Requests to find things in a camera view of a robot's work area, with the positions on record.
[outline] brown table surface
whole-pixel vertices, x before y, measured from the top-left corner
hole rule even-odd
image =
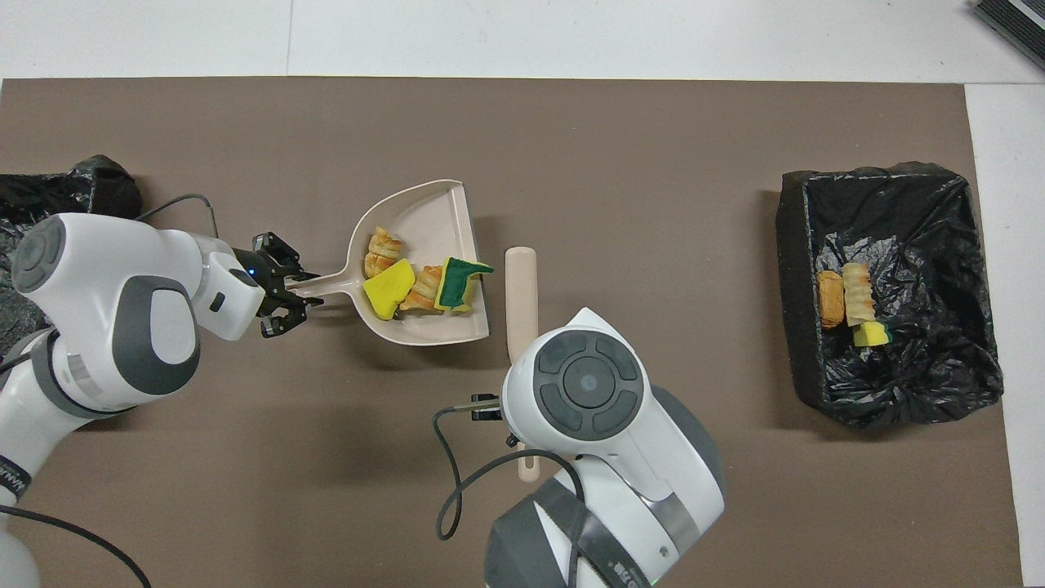
[[[317,273],[374,202],[464,181],[484,260],[537,250],[541,330],[591,307],[721,449],[726,513],[660,586],[1020,584],[1000,407],[847,430],[794,397],[781,323],[781,174],[920,160],[975,185],[959,86],[6,79],[0,99],[0,172],[106,154],[147,205],[203,192],[233,245],[273,230]],[[207,230],[188,203],[156,224]],[[439,543],[451,484],[429,420],[500,391],[503,274],[486,292],[492,335],[458,347],[387,344],[347,298],[284,337],[205,334],[183,393],[73,434],[21,505],[122,546],[158,587],[480,586],[490,523],[535,487],[495,471]],[[446,430],[466,473],[506,451],[503,424]],[[45,586],[134,585],[82,539],[11,527]]]

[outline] food scrap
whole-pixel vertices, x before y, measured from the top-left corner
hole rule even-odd
[[[414,285],[410,288],[410,292],[407,293],[407,300],[399,305],[399,310],[436,310],[436,297],[439,292],[439,281],[442,277],[442,265],[424,265],[424,269],[417,274],[417,281],[414,282]]]
[[[842,265],[842,284],[845,287],[845,323],[856,327],[875,321],[875,307],[870,298],[870,273],[867,263]]]
[[[439,282],[436,308],[441,311],[452,310],[459,313],[471,310],[471,307],[468,306],[472,288],[471,276],[492,272],[493,267],[486,263],[447,257],[443,263],[443,278]]]
[[[363,282],[363,289],[374,308],[377,319],[389,321],[414,285],[414,267],[407,259],[399,259],[392,266]]]
[[[845,263],[841,276],[830,269],[819,272],[816,282],[823,329],[834,329],[844,319],[853,328],[853,345],[857,348],[874,348],[892,342],[889,330],[875,321],[867,263]]]
[[[816,274],[819,288],[820,323],[825,329],[834,329],[845,319],[845,296],[842,290],[842,276],[831,269]]]
[[[370,278],[391,267],[399,258],[401,249],[401,240],[393,237],[382,227],[377,227],[367,246],[367,256],[363,263],[364,273]]]
[[[478,280],[470,279],[493,267],[478,261],[447,257],[442,265],[424,265],[415,275],[407,258],[399,258],[403,241],[384,227],[377,227],[370,237],[364,259],[367,280],[363,287],[370,304],[381,321],[395,316],[395,311],[471,310],[468,301]]]

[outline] black plastic bag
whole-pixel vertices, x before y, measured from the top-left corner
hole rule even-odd
[[[44,314],[10,282],[10,258],[33,225],[59,212],[94,212],[134,218],[141,192],[118,163],[96,155],[64,173],[0,174],[0,354],[47,327]]]
[[[969,182],[903,163],[784,175],[776,214],[784,326],[795,392],[858,428],[943,423],[1002,394],[986,268]],[[820,326],[816,272],[869,264],[892,342],[856,348]]]

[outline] black cable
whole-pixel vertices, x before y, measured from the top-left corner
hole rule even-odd
[[[437,413],[436,416],[432,418],[432,428],[436,430],[436,437],[439,438],[439,443],[443,446],[443,451],[446,452],[446,457],[450,461],[450,470],[454,471],[454,486],[456,488],[461,486],[461,471],[458,470],[457,460],[454,458],[454,451],[450,450],[450,444],[446,441],[446,438],[443,437],[443,432],[439,430],[439,419],[452,413],[456,413],[452,406],[448,406]],[[461,495],[458,495],[457,509],[454,510],[454,522],[450,523],[450,530],[444,535],[442,519],[440,519],[439,523],[436,524],[436,535],[439,537],[440,541],[446,541],[450,537],[454,537],[454,534],[457,533],[458,524],[461,522],[461,509],[463,508],[464,502],[462,497]]]
[[[160,210],[163,210],[167,206],[170,206],[171,204],[177,204],[179,202],[182,202],[183,199],[189,199],[189,198],[195,198],[195,199],[202,199],[203,201],[204,205],[207,207],[207,214],[210,217],[210,232],[211,232],[211,236],[213,236],[214,238],[217,238],[217,222],[214,220],[214,208],[211,207],[210,201],[207,199],[207,196],[205,196],[202,193],[186,193],[186,194],[179,195],[177,197],[171,197],[167,202],[165,202],[165,203],[157,206],[156,208],[153,208],[148,212],[145,212],[145,213],[141,214],[140,216],[138,216],[135,219],[136,220],[144,220],[144,219],[153,216],[154,214],[156,214]]]
[[[56,526],[59,528],[68,531],[70,533],[74,533],[74,534],[83,537],[84,539],[87,539],[88,541],[90,541],[90,542],[92,542],[92,543],[94,543],[96,545],[99,545],[100,547],[102,547],[103,549],[106,549],[107,551],[109,551],[110,554],[112,554],[113,556],[116,556],[116,558],[119,561],[123,562],[123,565],[125,565],[129,568],[131,568],[131,571],[134,572],[135,577],[138,579],[139,582],[141,582],[141,585],[144,588],[152,588],[153,587],[153,585],[149,584],[148,579],[145,578],[145,572],[142,571],[140,567],[138,567],[138,564],[134,563],[134,560],[132,560],[130,556],[127,556],[126,554],[124,554],[123,551],[121,551],[119,547],[113,545],[112,543],[106,541],[104,539],[102,539],[102,538],[98,537],[97,535],[95,535],[95,534],[87,531],[84,527],[80,527],[80,526],[74,525],[72,523],[63,521],[62,519],[55,519],[54,517],[48,517],[47,515],[41,515],[40,513],[33,513],[32,511],[25,511],[25,510],[22,510],[22,509],[16,509],[15,507],[5,507],[3,504],[0,504],[0,513],[5,514],[5,515],[11,515],[14,517],[22,517],[23,519],[29,519],[29,520],[32,520],[32,521],[38,521],[38,522],[41,522],[41,523],[53,525],[53,526]]]
[[[0,374],[3,374],[4,372],[7,372],[8,370],[15,368],[16,366],[18,366],[18,364],[20,364],[20,363],[22,363],[22,362],[24,362],[24,361],[26,361],[28,359],[29,359],[29,354],[22,354],[22,355],[18,356],[17,358],[15,358],[15,359],[13,359],[10,361],[5,361],[3,363],[0,363]]]
[[[448,415],[450,413],[457,413],[457,410],[454,407],[449,406],[441,409],[439,413],[436,413],[436,416],[432,419],[432,424],[433,427],[436,429],[436,436],[439,438],[439,443],[442,444],[443,450],[446,452],[446,456],[449,457],[450,468],[454,470],[454,481],[457,484],[457,487],[454,489],[454,492],[451,492],[450,495],[446,498],[446,501],[443,502],[443,508],[439,510],[439,516],[436,517],[436,537],[440,541],[448,540],[449,538],[454,537],[454,534],[457,532],[458,523],[461,520],[461,508],[462,508],[461,497],[464,494],[465,489],[474,484],[475,480],[478,480],[479,478],[488,474],[494,468],[504,466],[505,464],[514,462],[516,460],[521,460],[524,457],[547,457],[552,462],[555,462],[559,466],[562,466],[562,469],[566,471],[566,474],[570,476],[570,480],[574,485],[574,494],[577,496],[577,499],[580,500],[582,504],[584,503],[584,487],[581,485],[580,474],[578,474],[574,466],[570,462],[563,460],[562,456],[552,453],[550,451],[544,451],[543,449],[524,449],[522,451],[516,451],[515,453],[502,455],[501,457],[497,457],[496,460],[490,462],[486,466],[483,466],[479,470],[475,470],[475,472],[472,473],[470,476],[468,476],[464,481],[461,481],[461,477],[457,467],[457,460],[454,458],[454,452],[450,450],[449,444],[446,442],[446,439],[439,430],[439,424],[438,424],[439,419],[443,415]],[[446,512],[449,511],[450,504],[454,503],[455,501],[457,502],[458,507],[457,511],[454,514],[454,524],[450,525],[449,532],[444,534],[443,521],[446,519]],[[568,586],[568,588],[576,588],[577,586],[577,562],[579,558],[580,554],[578,552],[577,549],[577,543],[571,541],[570,571],[566,580],[566,586]]]

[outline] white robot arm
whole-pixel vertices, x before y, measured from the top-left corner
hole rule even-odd
[[[271,293],[285,293],[277,278],[294,273],[271,261],[217,238],[111,216],[64,213],[33,227],[16,251],[11,281],[54,329],[16,345],[7,357],[21,363],[0,375],[0,504],[14,505],[76,428],[184,387],[200,360],[198,326],[236,340],[256,314],[285,307],[275,301],[259,311]],[[263,334],[288,329],[283,319],[264,321]],[[5,586],[37,586],[32,559],[7,535],[6,519],[0,515],[0,577]]]
[[[490,588],[652,586],[722,514],[718,450],[700,423],[649,383],[630,345],[584,309],[514,363],[501,406],[529,448],[576,455],[584,501],[560,471],[497,519]]]

